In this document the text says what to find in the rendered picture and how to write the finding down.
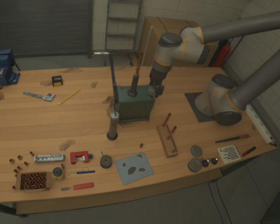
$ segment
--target cardboard box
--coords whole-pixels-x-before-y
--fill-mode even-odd
[[[144,20],[144,25],[142,29],[138,54],[143,53],[145,51],[149,30],[150,27],[153,26],[151,30],[151,34],[149,37],[148,46],[146,49],[146,54],[143,61],[143,66],[151,66],[154,58],[154,54],[156,51],[156,47],[160,37],[166,32],[173,32],[175,34],[180,33],[181,29],[186,26],[199,27],[199,25],[194,21],[186,21],[186,20],[178,20],[171,18],[160,18],[160,17],[151,17],[146,16]],[[215,42],[206,44],[209,48],[209,54],[207,60],[202,65],[197,65],[190,62],[175,60],[173,62],[173,66],[175,67],[207,67],[211,58],[213,57],[218,45]]]
[[[46,176],[46,188],[25,190],[24,185],[22,184],[23,174],[34,174],[34,173],[43,173]],[[15,193],[43,192],[43,191],[49,191],[51,187],[52,187],[52,172],[18,173],[16,176]]]

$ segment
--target white power strip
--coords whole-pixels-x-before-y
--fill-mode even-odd
[[[267,144],[271,143],[274,141],[272,135],[270,132],[267,130],[265,127],[264,123],[262,120],[259,118],[259,116],[255,113],[254,109],[251,107],[251,105],[247,105],[246,108],[246,113],[249,116],[249,118],[252,120],[253,124],[265,140]]]

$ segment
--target wooden tabletop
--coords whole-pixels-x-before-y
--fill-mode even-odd
[[[116,82],[120,86],[129,86],[135,72],[134,67],[116,68]],[[165,89],[155,101],[150,121],[134,122],[118,126],[118,139],[109,141],[106,134],[110,119],[107,116],[108,96],[113,95],[110,68],[71,68],[58,70],[21,71],[17,85],[4,86],[0,90],[0,203],[50,200],[66,197],[79,197],[92,194],[134,189],[148,185],[168,182],[193,176],[187,163],[193,156],[190,148],[199,145],[203,149],[201,158],[213,158],[220,155],[217,148],[235,144],[242,154],[253,146],[256,150],[245,158],[258,156],[276,149],[266,145],[258,131],[252,129],[253,123],[244,112],[242,120],[233,126],[221,126],[215,121],[198,123],[184,93],[203,92],[215,74],[224,74],[220,68],[178,69],[173,68],[163,81]],[[149,83],[150,69],[140,70],[139,85]],[[50,85],[51,77],[62,75],[63,85]],[[75,96],[58,106],[57,104],[81,89]],[[23,95],[23,92],[40,95],[55,94],[52,102]],[[166,158],[156,126],[162,124],[168,115],[169,128],[177,126],[173,134],[179,154]],[[249,134],[250,138],[233,142],[218,143],[216,140]],[[60,151],[63,143],[70,142],[66,151]],[[16,177],[14,169],[20,165],[22,172],[52,171],[60,167],[60,162],[33,163],[35,155],[65,154],[65,175],[63,181],[52,179],[52,188],[48,192],[15,193],[12,186]],[[88,151],[93,154],[89,163],[78,160],[70,164],[69,153]],[[117,161],[130,155],[145,152],[154,174],[138,181],[123,185],[116,166],[103,169],[100,166],[101,151]],[[220,159],[217,165],[210,164],[202,172],[225,166]],[[91,174],[71,174],[83,167],[95,170]],[[62,187],[94,182],[94,187],[83,190],[61,191]]]

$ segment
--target metal ladder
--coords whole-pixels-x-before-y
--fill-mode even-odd
[[[136,39],[137,39],[137,31],[138,31],[138,24],[139,24],[139,19],[140,19],[140,12],[141,12],[141,5],[142,5],[142,0],[117,0],[117,1],[131,1],[131,2],[138,2],[138,14],[137,17],[118,17],[118,16],[109,16],[109,7],[110,7],[110,1],[113,0],[108,0],[108,7],[107,7],[107,23],[106,23],[106,38],[105,38],[105,51],[108,52],[131,52],[131,60],[130,60],[130,65],[133,66],[133,58],[134,58],[134,53],[135,53],[135,46],[136,46]],[[135,33],[130,34],[130,33],[108,33],[108,23],[109,19],[117,19],[117,20],[129,20],[129,21],[135,21],[136,22],[136,28],[135,28]],[[131,50],[129,49],[107,49],[107,42],[108,42],[108,37],[109,36],[120,36],[120,37],[133,37],[134,42],[133,42],[133,48]],[[106,56],[104,56],[104,66],[106,66]]]

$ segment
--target green box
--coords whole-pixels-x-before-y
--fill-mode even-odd
[[[117,87],[118,104],[114,104],[114,107],[119,113],[119,122],[149,120],[155,98],[147,93],[148,86],[137,86],[135,97],[129,96],[130,89],[130,86]]]

